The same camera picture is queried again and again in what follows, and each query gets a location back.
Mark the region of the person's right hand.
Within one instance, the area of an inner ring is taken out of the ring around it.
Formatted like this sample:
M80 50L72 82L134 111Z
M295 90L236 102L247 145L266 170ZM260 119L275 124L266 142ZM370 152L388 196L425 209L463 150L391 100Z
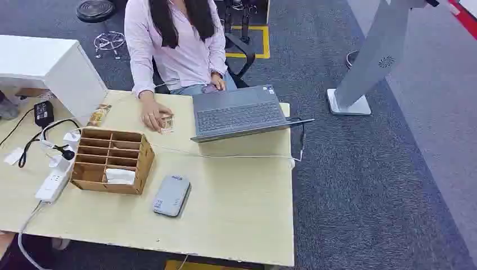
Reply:
M142 91L138 98L142 107L142 122L148 129L161 133L166 125L164 119L173 116L172 110L156 102L155 94L151 91Z

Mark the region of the person's left hand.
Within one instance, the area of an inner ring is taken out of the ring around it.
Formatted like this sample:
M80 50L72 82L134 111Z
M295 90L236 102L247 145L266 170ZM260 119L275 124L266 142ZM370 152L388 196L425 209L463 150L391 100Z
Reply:
M224 91L226 89L226 83L222 75L216 71L211 73L211 84L214 85L218 91Z

